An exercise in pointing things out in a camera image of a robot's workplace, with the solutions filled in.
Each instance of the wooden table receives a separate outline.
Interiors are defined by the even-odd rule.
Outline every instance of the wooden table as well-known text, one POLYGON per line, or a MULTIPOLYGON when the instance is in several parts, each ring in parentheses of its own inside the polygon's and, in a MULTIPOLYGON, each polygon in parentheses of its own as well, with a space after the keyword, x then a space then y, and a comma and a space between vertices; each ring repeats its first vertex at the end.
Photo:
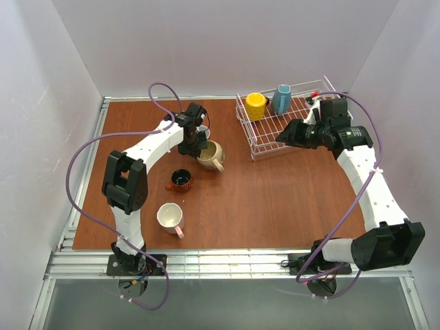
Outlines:
MULTIPOLYGON (((142 209, 142 234, 148 249, 305 248, 321 239, 340 220, 355 194, 342 169, 324 148, 289 148, 282 154, 253 162, 243 129, 235 116, 235 100, 196 101, 208 110, 211 138, 225 150, 225 173, 202 168, 177 148, 148 174, 148 199, 142 209), (195 178, 192 190, 170 192, 171 173, 188 169, 195 178), (185 238, 163 231, 156 220, 167 202, 181 206, 185 238)), ((178 111, 176 101, 161 102, 178 111)), ((189 101, 183 101, 184 108, 189 101)), ((112 102, 102 133, 154 129, 164 113, 151 102, 112 102)), ((123 151, 142 136, 101 140, 84 209, 114 226, 113 214, 101 194, 107 156, 123 151)), ((364 222, 358 206, 337 233, 358 237, 364 222)), ((109 249, 115 234, 81 217, 73 248, 109 249)))

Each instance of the teal cup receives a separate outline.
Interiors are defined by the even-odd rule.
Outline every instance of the teal cup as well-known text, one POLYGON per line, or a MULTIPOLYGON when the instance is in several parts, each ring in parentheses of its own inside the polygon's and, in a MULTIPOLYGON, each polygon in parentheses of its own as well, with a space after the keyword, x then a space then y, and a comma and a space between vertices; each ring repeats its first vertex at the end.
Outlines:
POLYGON ((292 103, 292 91, 289 85, 279 85, 272 97, 272 108, 281 116, 284 112, 289 111, 292 103))

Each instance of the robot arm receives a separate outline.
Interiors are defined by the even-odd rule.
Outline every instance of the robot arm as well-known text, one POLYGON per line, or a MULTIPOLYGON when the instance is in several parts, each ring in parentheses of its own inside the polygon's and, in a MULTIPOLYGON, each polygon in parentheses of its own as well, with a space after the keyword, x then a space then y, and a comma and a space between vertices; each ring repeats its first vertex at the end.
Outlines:
MULTIPOLYGON (((376 162, 373 142, 363 126, 351 127, 345 98, 308 98, 306 120, 292 120, 276 138, 289 146, 316 149, 325 146, 345 171, 356 194, 371 171, 370 184, 360 198, 366 233, 357 239, 332 239, 311 266, 327 270, 338 263, 355 263, 360 270, 407 265, 425 236, 420 223, 411 223, 397 205, 376 162)), ((320 245, 313 243, 312 252, 320 245)), ((302 267, 309 255, 299 260, 302 267)))
MULTIPOLYGON (((196 103, 190 103, 183 113, 174 113, 175 123, 166 131, 148 135, 135 146, 124 152, 112 151, 102 184, 102 193, 107 198, 115 217, 117 231, 136 248, 145 251, 142 237, 140 208, 148 196, 147 175, 153 165, 174 146, 182 155, 198 157, 207 147, 206 135, 198 133, 206 110, 196 103)), ((169 126, 171 117, 166 116, 156 130, 169 126)), ((144 257, 128 246, 124 240, 111 244, 118 263, 128 272, 137 274, 145 265, 144 257)))

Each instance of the rack wire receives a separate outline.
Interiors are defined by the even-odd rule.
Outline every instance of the rack wire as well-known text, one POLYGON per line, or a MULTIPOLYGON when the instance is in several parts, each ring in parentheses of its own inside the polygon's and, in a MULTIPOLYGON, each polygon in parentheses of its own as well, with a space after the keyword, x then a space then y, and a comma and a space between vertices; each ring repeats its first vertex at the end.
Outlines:
MULTIPOLYGON (((287 146, 275 141, 275 139, 292 119, 305 119, 307 117, 309 108, 305 98, 314 92, 335 91, 326 76, 320 80, 291 85, 290 88, 292 102, 289 111, 283 115, 277 115, 268 105, 265 109, 264 118, 257 121, 250 120, 245 110, 244 102, 247 95, 236 95, 236 117, 245 132, 250 146, 250 155, 253 160, 259 155, 287 148, 287 146)), ((268 98, 272 98, 274 92, 275 89, 270 89, 260 93, 268 98)), ((326 98, 337 98, 337 96, 327 96, 326 98)))

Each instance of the cup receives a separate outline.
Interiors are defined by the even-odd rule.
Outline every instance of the cup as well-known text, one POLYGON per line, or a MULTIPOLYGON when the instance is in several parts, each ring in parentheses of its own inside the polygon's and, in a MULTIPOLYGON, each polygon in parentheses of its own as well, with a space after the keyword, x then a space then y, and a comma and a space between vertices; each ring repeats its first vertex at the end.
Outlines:
POLYGON ((170 234, 177 234, 180 239, 185 235, 182 232, 185 226, 184 213, 176 203, 165 203, 157 211, 157 221, 170 234))
POLYGON ((288 111, 292 103, 292 91, 289 85, 279 85, 272 98, 272 108, 281 116, 288 111))
POLYGON ((211 135, 211 131, 205 125, 200 125, 196 128, 197 132, 205 132, 206 139, 208 139, 211 135))
POLYGON ((202 149, 197 161, 210 170, 219 170, 224 172, 223 162, 225 161, 225 152, 221 145, 215 141, 208 140, 208 148, 202 149))
POLYGON ((260 93, 251 93, 246 96, 245 109, 251 120, 262 120, 266 110, 267 98, 260 93))
POLYGON ((194 178, 191 176, 189 170, 180 169, 173 172, 171 182, 165 186, 165 189, 185 193, 191 189, 193 183, 194 178))

